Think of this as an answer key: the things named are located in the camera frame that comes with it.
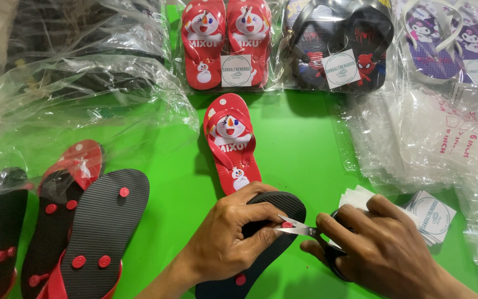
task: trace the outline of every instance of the spider logo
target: spider logo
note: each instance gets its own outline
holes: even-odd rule
[[[370,29],[369,31],[361,31],[361,28],[356,27],[355,28],[355,39],[363,44],[363,39],[368,40],[368,44],[373,41],[373,38],[375,37],[375,29]]]

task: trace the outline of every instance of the scissors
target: scissors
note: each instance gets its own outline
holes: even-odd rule
[[[331,214],[331,216],[335,220],[337,220],[337,212],[338,212],[338,210],[335,210],[335,212],[333,212]],[[324,239],[322,239],[322,236],[320,235],[321,232],[320,232],[320,230],[318,230],[318,228],[309,227],[309,226],[307,226],[307,225],[305,225],[301,222],[295,221],[294,219],[291,219],[289,217],[285,217],[285,216],[282,216],[282,215],[278,215],[278,216],[280,216],[280,218],[282,218],[283,220],[292,223],[294,227],[292,227],[292,228],[276,228],[277,230],[283,231],[285,233],[303,234],[305,236],[313,237],[315,240],[318,241],[318,243],[320,244],[320,246],[324,250],[324,257],[326,258],[326,261],[328,263],[328,267],[331,270],[331,272],[333,272],[333,274],[335,274],[335,276],[337,276],[341,280],[343,280],[345,282],[351,282],[346,277],[344,277],[344,275],[342,275],[342,273],[337,268],[337,265],[335,264],[335,260],[337,259],[337,257],[348,255],[346,252],[344,252],[342,249],[340,249],[338,247],[335,247],[335,246],[329,244]]]

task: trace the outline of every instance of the black scissor handle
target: black scissor handle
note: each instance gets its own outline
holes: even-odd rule
[[[339,222],[337,219],[337,212],[338,212],[338,209],[336,209],[333,213],[331,213],[331,217],[333,217],[335,221]],[[342,273],[337,268],[337,264],[335,263],[335,260],[337,259],[337,257],[345,256],[345,255],[348,255],[348,254],[344,252],[344,250],[338,247],[335,247],[331,244],[327,244],[327,246],[324,247],[324,257],[326,258],[326,261],[328,262],[329,270],[331,270],[331,272],[333,272],[333,274],[335,274],[335,276],[337,276],[341,280],[345,282],[352,282],[351,280],[344,277],[344,275],[342,275]]]

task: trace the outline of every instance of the scissor blade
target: scissor blade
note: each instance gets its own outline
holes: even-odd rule
[[[280,218],[282,218],[283,220],[292,223],[294,225],[294,227],[296,227],[296,228],[308,228],[308,226],[303,224],[302,222],[295,221],[294,219],[291,219],[289,217],[285,217],[285,216],[282,216],[282,215],[278,215],[278,216]]]
[[[293,228],[276,228],[277,230],[281,230],[285,233],[291,234],[303,234],[305,236],[309,235],[309,228],[307,227],[293,227]]]

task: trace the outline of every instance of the green table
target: green table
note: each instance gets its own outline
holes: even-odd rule
[[[169,8],[173,27],[178,16]],[[255,157],[263,182],[296,194],[308,209],[305,221],[315,225],[319,212],[337,208],[346,188],[362,185],[372,189],[367,180],[348,174],[339,156],[332,119],[332,106],[341,97],[321,92],[286,91],[281,96],[242,95],[249,106],[256,131]],[[190,96],[199,119],[216,96]],[[168,136],[182,133],[176,126],[162,129],[145,152],[119,155],[109,161],[106,172],[131,167],[143,171],[150,180],[147,209],[123,258],[123,274],[114,298],[132,298],[173,259],[187,243],[216,200],[224,194],[206,140],[168,149]],[[61,151],[53,152],[56,159]],[[53,161],[44,161],[46,165]],[[452,190],[435,196],[460,211]],[[37,198],[29,197],[29,207],[18,251],[17,268],[32,237],[38,212]],[[408,196],[392,198],[401,204]],[[431,248],[433,257],[446,270],[478,292],[478,267],[463,237],[465,219],[459,212],[451,223],[441,246]],[[298,236],[257,280],[248,298],[375,298],[353,283],[336,278],[314,257],[300,251]],[[20,298],[19,283],[10,298]],[[183,298],[194,298],[194,288]]]

